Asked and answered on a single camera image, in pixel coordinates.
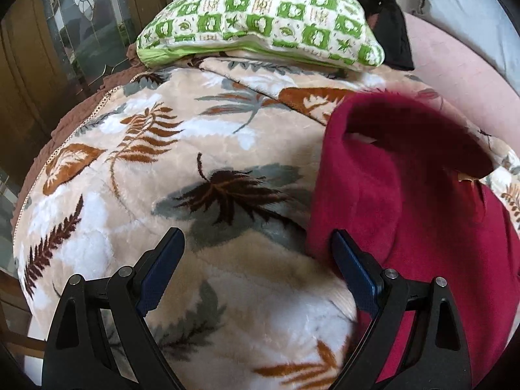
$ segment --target wooden door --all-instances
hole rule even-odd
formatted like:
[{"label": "wooden door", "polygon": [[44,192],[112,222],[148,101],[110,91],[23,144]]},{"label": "wooden door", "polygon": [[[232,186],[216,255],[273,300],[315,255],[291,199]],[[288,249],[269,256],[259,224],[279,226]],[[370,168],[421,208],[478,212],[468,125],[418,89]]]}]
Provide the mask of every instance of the wooden door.
[{"label": "wooden door", "polygon": [[60,119],[129,67],[171,0],[16,0],[0,24],[0,168],[18,185]]}]

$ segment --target maroon cloth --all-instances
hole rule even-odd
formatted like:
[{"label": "maroon cloth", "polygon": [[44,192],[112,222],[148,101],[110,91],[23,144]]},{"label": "maroon cloth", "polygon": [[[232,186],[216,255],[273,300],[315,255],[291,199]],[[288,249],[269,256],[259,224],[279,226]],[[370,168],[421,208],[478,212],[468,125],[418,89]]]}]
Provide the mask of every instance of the maroon cloth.
[{"label": "maroon cloth", "polygon": [[[520,296],[520,241],[509,213],[488,188],[458,181],[457,172],[491,170],[466,130],[427,105],[387,92],[357,95],[328,123],[307,238],[308,253],[329,266],[331,232],[346,229],[383,268],[411,280],[446,278],[474,385],[505,348]],[[405,317],[380,380],[394,375],[412,319]]]}]

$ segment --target blue gripper pad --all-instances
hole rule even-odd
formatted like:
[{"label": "blue gripper pad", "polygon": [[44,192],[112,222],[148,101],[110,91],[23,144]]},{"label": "blue gripper pad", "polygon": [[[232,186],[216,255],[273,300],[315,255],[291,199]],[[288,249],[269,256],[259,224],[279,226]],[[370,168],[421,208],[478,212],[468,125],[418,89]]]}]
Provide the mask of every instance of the blue gripper pad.
[{"label": "blue gripper pad", "polygon": [[155,251],[161,250],[162,246],[161,253],[142,280],[137,310],[143,318],[148,311],[153,311],[157,308],[166,286],[168,286],[173,272],[184,253],[184,234],[182,231],[175,229],[169,239],[167,236],[168,233],[157,245]]},{"label": "blue gripper pad", "polygon": [[356,306],[375,318],[379,312],[378,289],[362,263],[340,232],[332,233],[331,251],[337,267],[347,282]]}]

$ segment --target silver bolt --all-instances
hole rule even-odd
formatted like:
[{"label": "silver bolt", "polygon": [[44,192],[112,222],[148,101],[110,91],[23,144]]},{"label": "silver bolt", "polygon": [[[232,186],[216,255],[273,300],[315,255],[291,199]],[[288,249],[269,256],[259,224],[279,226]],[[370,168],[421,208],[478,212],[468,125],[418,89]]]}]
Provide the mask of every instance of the silver bolt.
[{"label": "silver bolt", "polygon": [[121,277],[128,277],[130,274],[132,274],[132,267],[128,267],[128,265],[119,269],[119,275]]},{"label": "silver bolt", "polygon": [[69,284],[75,286],[81,281],[81,276],[79,274],[74,274],[71,278],[69,278]]},{"label": "silver bolt", "polygon": [[399,273],[393,268],[387,268],[385,270],[385,276],[387,276],[389,279],[394,280],[399,277]]},{"label": "silver bolt", "polygon": [[435,279],[435,283],[437,283],[440,287],[445,288],[448,282],[444,277],[437,277]]}]

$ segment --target brown ruffled fabric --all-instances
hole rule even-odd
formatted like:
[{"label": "brown ruffled fabric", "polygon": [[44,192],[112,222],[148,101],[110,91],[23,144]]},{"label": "brown ruffled fabric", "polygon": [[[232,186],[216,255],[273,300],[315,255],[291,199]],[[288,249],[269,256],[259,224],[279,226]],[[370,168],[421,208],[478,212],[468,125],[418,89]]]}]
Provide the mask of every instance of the brown ruffled fabric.
[{"label": "brown ruffled fabric", "polygon": [[132,44],[128,47],[128,51],[126,53],[126,57],[130,61],[132,67],[129,69],[123,70],[122,72],[114,73],[113,75],[107,76],[103,79],[103,85],[99,88],[94,95],[88,97],[86,100],[79,103],[76,107],[74,107],[71,111],[63,116],[60,120],[56,129],[54,129],[50,136],[51,140],[41,149],[38,157],[34,159],[34,163],[29,169],[29,172],[25,176],[25,180],[23,182],[22,189],[18,194],[18,201],[15,206],[15,210],[13,211],[13,216],[11,219],[12,225],[12,233],[15,232],[16,221],[20,214],[20,211],[23,208],[23,202],[25,201],[25,197],[31,190],[36,177],[40,173],[40,170],[43,168],[50,155],[54,152],[56,148],[59,148],[66,139],[74,132],[76,127],[78,127],[96,108],[101,99],[105,96],[105,94],[119,85],[124,85],[130,82],[130,80],[137,75],[138,73],[142,73],[146,71],[146,67],[141,63],[140,59],[137,57],[137,52],[135,48],[135,44]]}]

